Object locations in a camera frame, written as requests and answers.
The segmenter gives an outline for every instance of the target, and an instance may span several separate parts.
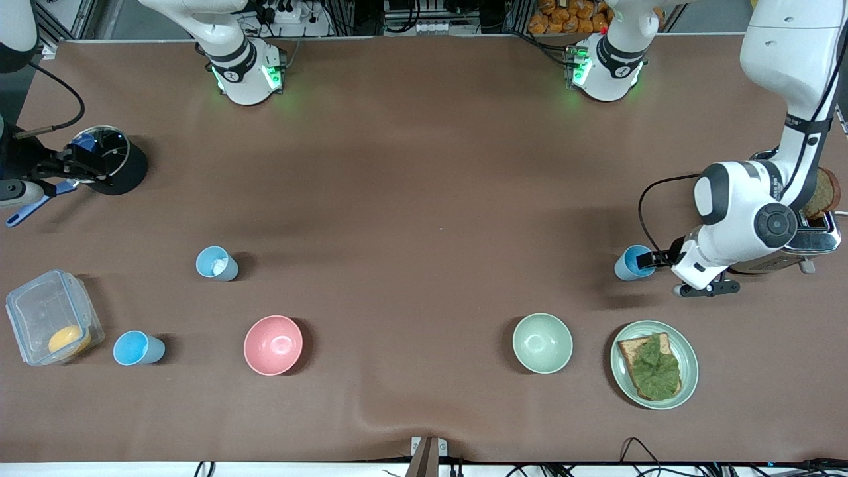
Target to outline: blue cup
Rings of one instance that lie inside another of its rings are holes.
[[[112,357],[123,366],[157,362],[164,354],[165,343],[162,340],[138,330],[122,334],[112,349]]]
[[[229,282],[238,275],[238,264],[221,247],[207,247],[194,262],[198,273],[206,278]]]
[[[656,268],[639,268],[639,265],[636,264],[636,257],[648,252],[650,252],[650,249],[644,245],[630,245],[627,250],[624,250],[622,256],[618,257],[616,276],[625,282],[650,276]]]

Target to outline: plastic container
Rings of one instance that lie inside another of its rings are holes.
[[[8,294],[6,313],[20,357],[31,366],[66,362],[103,341],[85,285],[62,270],[51,270]]]

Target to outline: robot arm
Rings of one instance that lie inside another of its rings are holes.
[[[607,0],[615,17],[606,34],[594,33],[577,44],[587,56],[581,59],[580,68],[570,72],[572,85],[599,101],[623,98],[636,84],[642,58],[659,31],[660,20],[654,8],[689,2]]]
[[[683,239],[672,265],[686,284],[703,289],[726,268],[795,236],[833,115],[844,23],[844,0],[757,4],[740,61],[754,83],[785,99],[783,136],[769,159],[718,162],[701,173],[695,206],[703,225]]]
[[[282,91],[286,60],[259,38],[248,39],[231,15],[248,0],[140,0],[174,20],[200,44],[220,90],[236,104],[257,104]]]
[[[3,14],[0,14],[0,73],[20,70],[36,55],[38,30],[32,2],[3,2]]]

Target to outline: table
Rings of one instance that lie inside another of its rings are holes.
[[[740,44],[657,38],[640,84],[600,104],[518,39],[305,42],[286,92],[254,107],[217,94],[188,43],[63,44],[47,67],[86,99],[75,129],[120,127],[152,166],[131,194],[83,190],[0,232],[3,294],[72,272],[107,334],[66,366],[31,368],[0,327],[0,458],[358,460],[426,434],[477,461],[617,460],[631,435],[665,461],[844,454],[848,255],[712,300],[672,297],[669,272],[612,273],[644,242],[648,183],[778,142],[784,105],[746,80]],[[74,111],[37,76],[20,124]],[[822,163],[844,176],[846,152],[834,131]],[[647,200],[663,244],[697,223],[692,186]],[[236,253],[239,280],[197,275],[211,244]],[[535,311],[574,335],[559,373],[512,356],[511,330]],[[307,337],[288,376],[243,360],[270,314]],[[672,411],[636,407],[608,371],[617,330],[646,318],[700,361]],[[164,363],[113,362],[134,328],[165,337]]]

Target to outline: electrical wire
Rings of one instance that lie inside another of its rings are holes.
[[[524,464],[524,465],[516,465],[516,466],[515,466],[515,468],[514,468],[514,469],[512,469],[512,470],[511,470],[511,471],[510,471],[507,475],[505,475],[504,477],[511,477],[511,476],[512,476],[515,472],[521,472],[521,473],[522,473],[522,475],[523,475],[524,477],[527,477],[527,472],[524,472],[524,468],[525,468],[526,466],[527,466],[526,464]]]
[[[563,61],[562,59],[556,58],[556,56],[554,56],[554,54],[551,53],[551,51],[556,51],[558,53],[564,54],[565,51],[566,51],[566,47],[557,47],[555,45],[549,45],[547,43],[541,43],[538,40],[536,40],[535,36],[533,36],[532,33],[529,34],[530,36],[527,36],[527,35],[519,32],[519,31],[515,31],[515,30],[507,30],[507,31],[504,31],[504,33],[509,33],[510,35],[518,36],[519,38],[521,38],[525,42],[530,43],[534,47],[538,48],[538,50],[540,52],[544,53],[544,55],[547,56],[548,59],[550,59],[551,61],[553,61],[554,63],[556,63],[560,66],[579,66],[580,65],[579,63]]]
[[[541,463],[539,467],[542,468],[543,473],[550,472],[553,477],[574,477],[572,470],[574,470],[577,466],[572,465],[571,467],[566,468],[566,466],[561,463],[546,462]]]
[[[845,18],[845,5],[842,6],[842,18]],[[845,27],[848,25],[846,23],[842,27],[842,33],[845,33]],[[810,122],[815,122],[818,113],[822,112],[822,108],[824,104],[828,101],[828,96],[830,96],[830,91],[834,87],[834,83],[836,82],[836,76],[840,73],[840,66],[842,65],[842,59],[845,57],[845,45],[848,45],[848,37],[842,40],[842,49],[840,50],[840,55],[836,59],[836,66],[834,67],[834,72],[830,75],[830,81],[828,81],[828,87],[824,90],[824,94],[822,95],[821,101],[818,102],[818,106],[816,107],[816,112],[812,113],[812,117],[810,118]],[[804,158],[804,152],[806,151],[806,142],[809,139],[810,135],[807,133],[804,135],[804,140],[801,142],[801,151],[798,153],[798,160],[795,162],[795,169],[792,171],[792,175],[789,176],[789,181],[786,183],[784,187],[784,191],[789,191],[789,186],[792,185],[792,182],[795,180],[795,176],[798,174],[798,170],[801,169],[801,160]]]
[[[324,9],[324,14],[326,15],[327,19],[330,20],[332,22],[333,26],[336,28],[336,35],[335,36],[350,36],[351,32],[350,32],[348,25],[344,22],[339,22],[336,19],[336,15],[332,12],[330,7],[326,4],[326,0],[320,0],[320,3],[321,3],[321,7]]]
[[[500,22],[498,22],[494,25],[486,25],[486,26],[483,26],[483,23],[480,22],[480,23],[477,24],[477,29],[474,31],[474,34],[476,35],[480,31],[481,28],[489,29],[489,28],[495,28],[495,27],[498,27],[498,26],[502,26],[505,21],[506,21],[506,19],[503,19],[503,20],[501,20]]]
[[[639,196],[639,204],[636,206],[636,211],[639,214],[639,225],[642,226],[642,232],[644,232],[645,237],[648,238],[648,241],[650,242],[651,246],[654,247],[654,251],[656,252],[656,254],[658,256],[660,256],[660,260],[662,260],[663,263],[665,263],[669,267],[672,265],[672,263],[666,258],[666,254],[663,254],[662,252],[660,252],[660,246],[656,244],[656,241],[654,240],[653,237],[651,237],[650,232],[648,232],[648,226],[646,226],[644,224],[644,216],[642,214],[642,203],[644,202],[644,197],[655,186],[658,186],[658,185],[663,184],[665,182],[682,181],[684,179],[693,179],[693,178],[698,177],[698,176],[700,176],[700,174],[686,174],[684,176],[676,176],[676,177],[668,177],[668,178],[665,178],[665,179],[660,179],[659,181],[653,182],[650,186],[644,188],[644,190],[642,191],[642,195]],[[644,447],[644,444],[642,444],[642,441],[639,441],[639,439],[636,439],[635,437],[632,437],[630,439],[635,439],[647,451],[647,448]],[[627,447],[625,447],[624,454],[627,454],[627,449],[629,447],[630,447],[630,444],[628,443]]]
[[[415,13],[415,15],[416,15],[414,20],[412,19],[413,13]],[[415,26],[418,23],[418,20],[420,18],[421,18],[421,0],[410,0],[410,17],[409,17],[408,20],[406,20],[406,25],[404,25],[404,27],[401,28],[400,30],[393,30],[393,29],[389,28],[388,26],[386,26],[386,31],[388,31],[389,33],[396,33],[396,34],[397,33],[406,33],[407,31],[415,28]]]
[[[762,477],[772,477],[771,475],[766,474],[765,472],[762,471],[762,469],[760,469],[759,467],[757,467],[756,465],[754,465],[752,463],[748,464],[748,467],[754,469]]]
[[[198,477],[200,475],[200,469],[204,467],[206,461],[200,461],[198,463],[198,467],[194,469],[194,477]],[[215,473],[215,461],[209,462],[209,471],[206,473],[205,477],[212,477],[212,474]]]
[[[298,50],[300,49],[300,42],[303,40],[304,36],[298,38],[298,44],[294,46],[294,52],[292,53],[292,58],[286,62],[286,68],[289,68],[294,64],[295,57],[298,56]]]
[[[59,79],[58,76],[54,75],[50,71],[45,70],[41,66],[36,65],[33,62],[30,62],[30,66],[32,66],[36,70],[39,70],[41,73],[44,73],[45,75],[47,75],[48,78],[50,78],[53,81],[56,81],[59,85],[61,85],[62,87],[67,89],[71,94],[73,94],[74,98],[76,98],[76,102],[80,104],[80,110],[76,113],[76,116],[74,116],[73,118],[70,119],[70,121],[65,121],[63,123],[54,124],[52,126],[39,127],[38,129],[33,129],[33,130],[30,130],[30,131],[19,132],[19,133],[14,135],[15,139],[24,139],[26,137],[33,137],[33,136],[37,136],[39,134],[44,134],[45,132],[53,132],[53,131],[57,131],[59,129],[64,129],[68,126],[73,126],[80,119],[82,119],[82,116],[86,113],[86,103],[85,103],[85,101],[82,100],[82,97],[80,96],[79,93],[76,92],[76,90],[74,88],[70,87],[70,85],[68,83],[62,81],[61,79]]]
[[[642,440],[638,437],[628,437],[627,439],[624,440],[624,443],[623,443],[623,446],[622,446],[622,453],[618,458],[618,463],[624,463],[624,458],[627,457],[628,451],[630,450],[630,445],[633,444],[634,442],[638,443],[644,449],[644,451],[648,453],[650,458],[654,461],[654,465],[656,466],[652,469],[640,471],[639,467],[634,465],[633,468],[636,469],[636,472],[638,472],[638,474],[636,474],[635,477],[645,477],[647,474],[650,474],[652,472],[657,472],[656,477],[659,477],[659,475],[662,472],[668,472],[669,474],[675,474],[675,475],[682,475],[683,477],[709,477],[707,475],[707,472],[705,472],[703,469],[700,469],[700,468],[699,468],[699,470],[701,471],[701,473],[703,473],[703,475],[689,474],[687,472],[681,472],[679,470],[669,469],[669,468],[663,467],[662,464],[660,463],[659,459],[656,458],[654,453],[651,452],[650,449],[644,444],[644,442],[642,442]]]
[[[312,9],[312,8],[315,7],[315,0],[312,0],[312,8],[307,7],[306,2],[301,2],[300,4],[303,5],[304,8],[306,8],[306,11],[308,11],[309,13],[311,13],[311,14],[317,14],[318,13],[318,10]]]

